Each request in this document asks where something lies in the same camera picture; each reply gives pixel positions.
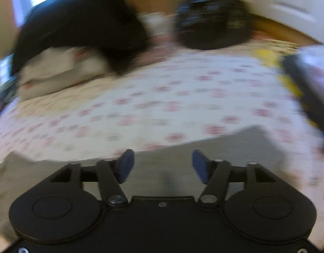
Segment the bed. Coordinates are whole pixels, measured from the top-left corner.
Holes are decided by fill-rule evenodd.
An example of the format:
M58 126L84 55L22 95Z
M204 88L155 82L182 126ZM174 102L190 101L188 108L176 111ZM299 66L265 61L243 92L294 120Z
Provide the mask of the bed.
M265 41L215 51L180 48L120 79L17 99L0 117L0 163L13 150L33 160L112 158L127 148L153 150L261 125L286 153L283 170L316 205L310 239L324 247L324 138L277 70L253 57L260 48Z

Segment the black jacket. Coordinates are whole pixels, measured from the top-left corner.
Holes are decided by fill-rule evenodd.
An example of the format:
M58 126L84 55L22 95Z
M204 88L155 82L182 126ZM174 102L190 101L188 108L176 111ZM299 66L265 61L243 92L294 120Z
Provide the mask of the black jacket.
M17 38L11 72L49 47L91 46L121 73L146 48L147 38L124 0L46 0L34 7Z

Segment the wooden baseboard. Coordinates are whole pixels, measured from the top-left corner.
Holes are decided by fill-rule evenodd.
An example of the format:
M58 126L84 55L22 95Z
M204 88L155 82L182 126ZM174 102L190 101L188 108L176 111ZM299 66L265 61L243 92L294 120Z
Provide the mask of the wooden baseboard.
M301 46L320 44L320 42L270 19L255 16L255 27L257 30L264 31L272 35L277 40L296 43Z

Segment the gray cloth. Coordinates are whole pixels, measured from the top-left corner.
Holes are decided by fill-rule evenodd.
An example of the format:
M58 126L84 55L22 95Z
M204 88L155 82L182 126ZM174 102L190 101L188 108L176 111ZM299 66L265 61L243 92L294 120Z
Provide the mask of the gray cloth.
M191 156L201 150L209 159L228 160L235 166L254 161L262 164L279 177L284 162L283 153L267 139L265 132L252 127L239 133L215 139L168 147L156 151L138 152L135 166L122 189L132 196L195 196L204 189L192 168ZM82 166L94 165L99 159L81 161ZM40 181L59 170L68 162L32 162L17 153L9 154L0 165L0 234L13 241L16 235L8 220L13 201ZM97 198L97 184L84 183L84 189ZM230 185L229 194L241 187Z

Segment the beige wall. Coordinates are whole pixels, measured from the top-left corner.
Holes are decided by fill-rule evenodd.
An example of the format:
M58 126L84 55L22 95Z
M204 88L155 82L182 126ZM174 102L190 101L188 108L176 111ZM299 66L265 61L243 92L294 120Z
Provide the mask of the beige wall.
M0 57L11 50L16 32L12 0L0 0Z

